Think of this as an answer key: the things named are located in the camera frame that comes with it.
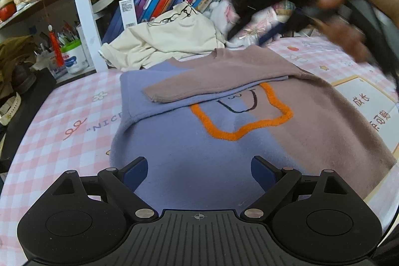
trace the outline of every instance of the barcode tag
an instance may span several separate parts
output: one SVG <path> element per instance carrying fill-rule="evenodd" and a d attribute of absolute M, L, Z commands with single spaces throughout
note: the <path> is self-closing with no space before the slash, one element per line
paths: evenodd
<path fill-rule="evenodd" d="M 136 11 L 134 10 L 134 0 L 119 1 L 120 14 L 122 16 L 123 29 L 137 25 Z"/>

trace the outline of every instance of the crosshair marking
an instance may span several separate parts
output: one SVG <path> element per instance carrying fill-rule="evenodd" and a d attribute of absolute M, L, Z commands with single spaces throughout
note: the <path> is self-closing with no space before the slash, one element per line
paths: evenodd
<path fill-rule="evenodd" d="M 197 220 L 202 220 L 203 218 L 206 218 L 206 215 L 197 213 L 196 215 L 193 215 L 193 218 L 196 218 Z"/>

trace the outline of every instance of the red tassel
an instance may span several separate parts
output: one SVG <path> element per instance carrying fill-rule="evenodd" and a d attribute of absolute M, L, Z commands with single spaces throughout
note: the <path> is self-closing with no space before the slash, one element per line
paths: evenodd
<path fill-rule="evenodd" d="M 62 67 L 64 65 L 64 59 L 62 58 L 61 48 L 58 44 L 57 38 L 55 37 L 55 34 L 53 32 L 53 27 L 51 25 L 49 25 L 49 34 L 50 34 L 51 46 L 53 47 L 53 50 L 55 52 L 55 59 L 57 61 L 57 66 Z"/>

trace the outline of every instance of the white paper label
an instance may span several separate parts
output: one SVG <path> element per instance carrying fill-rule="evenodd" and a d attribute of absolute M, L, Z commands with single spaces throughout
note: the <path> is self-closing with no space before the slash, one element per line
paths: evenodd
<path fill-rule="evenodd" d="M 390 97 L 358 76 L 335 89 L 364 115 L 392 152 L 399 149 L 399 113 Z"/>
<path fill-rule="evenodd" d="M 137 25 L 136 11 L 134 9 L 134 0 L 119 1 L 120 14 L 122 16 L 123 29 Z"/>

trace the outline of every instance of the white shelf post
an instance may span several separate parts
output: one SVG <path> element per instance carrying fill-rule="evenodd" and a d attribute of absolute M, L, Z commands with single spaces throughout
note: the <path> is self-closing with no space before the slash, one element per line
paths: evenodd
<path fill-rule="evenodd" d="M 83 34 L 90 51 L 94 67 L 99 73 L 108 69 L 104 59 L 98 53 L 101 46 L 101 39 L 97 29 L 96 21 L 93 17 L 93 9 L 90 0 L 75 0 L 77 14 L 82 25 Z"/>

